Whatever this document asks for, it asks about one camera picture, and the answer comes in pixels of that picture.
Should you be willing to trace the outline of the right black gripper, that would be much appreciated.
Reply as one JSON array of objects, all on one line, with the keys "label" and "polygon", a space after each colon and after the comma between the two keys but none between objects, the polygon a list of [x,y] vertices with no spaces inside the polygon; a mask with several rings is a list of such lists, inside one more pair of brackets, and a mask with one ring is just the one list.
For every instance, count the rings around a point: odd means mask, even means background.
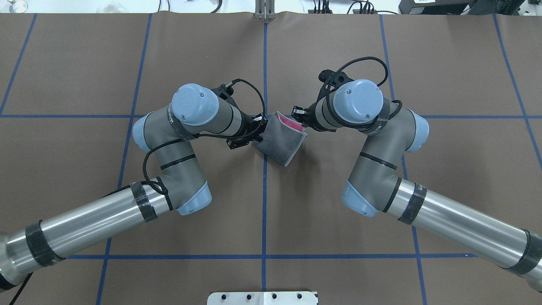
[{"label": "right black gripper", "polygon": [[293,106],[291,116],[293,120],[300,123],[305,128],[311,128],[314,130],[317,130],[317,126],[315,123],[317,123],[314,109],[316,104],[312,104],[308,108],[302,108],[300,106]]}]

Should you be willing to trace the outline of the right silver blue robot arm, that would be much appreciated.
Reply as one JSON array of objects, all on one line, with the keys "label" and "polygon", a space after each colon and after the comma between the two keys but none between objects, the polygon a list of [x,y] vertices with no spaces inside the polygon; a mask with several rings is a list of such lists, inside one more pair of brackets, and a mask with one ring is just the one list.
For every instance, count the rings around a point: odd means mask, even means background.
[{"label": "right silver blue robot arm", "polygon": [[347,178],[341,201],[368,217],[383,212],[466,247],[476,256],[526,280],[541,292],[541,236],[518,228],[409,181],[405,153],[420,150],[429,137],[426,119],[381,90],[389,70],[380,58],[350,60],[324,69],[316,101],[294,106],[292,117],[320,133],[348,128],[366,135]]}]

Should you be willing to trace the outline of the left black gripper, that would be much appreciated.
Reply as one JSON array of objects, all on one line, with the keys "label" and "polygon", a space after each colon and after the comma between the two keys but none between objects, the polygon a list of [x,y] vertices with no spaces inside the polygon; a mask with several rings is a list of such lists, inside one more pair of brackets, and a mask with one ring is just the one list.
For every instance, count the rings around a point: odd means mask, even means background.
[{"label": "left black gripper", "polygon": [[230,149],[244,147],[252,141],[263,141],[263,132],[267,126],[268,120],[265,116],[244,116],[241,121],[240,129],[233,138],[227,139],[227,145]]}]

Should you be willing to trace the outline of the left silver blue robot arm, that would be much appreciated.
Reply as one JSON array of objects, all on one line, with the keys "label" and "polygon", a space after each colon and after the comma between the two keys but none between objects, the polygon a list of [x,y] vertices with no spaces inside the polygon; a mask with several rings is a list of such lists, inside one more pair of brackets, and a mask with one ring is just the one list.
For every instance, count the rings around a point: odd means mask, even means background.
[{"label": "left silver blue robot arm", "polygon": [[259,94],[262,112],[250,116],[232,98],[236,83],[215,89],[182,85],[167,106],[134,123],[133,140],[147,153],[141,181],[15,234],[2,233],[1,291],[21,287],[38,269],[164,213],[187,216],[207,207],[212,195],[191,142],[202,137],[225,139],[235,149],[260,139],[267,123],[263,96]]}]

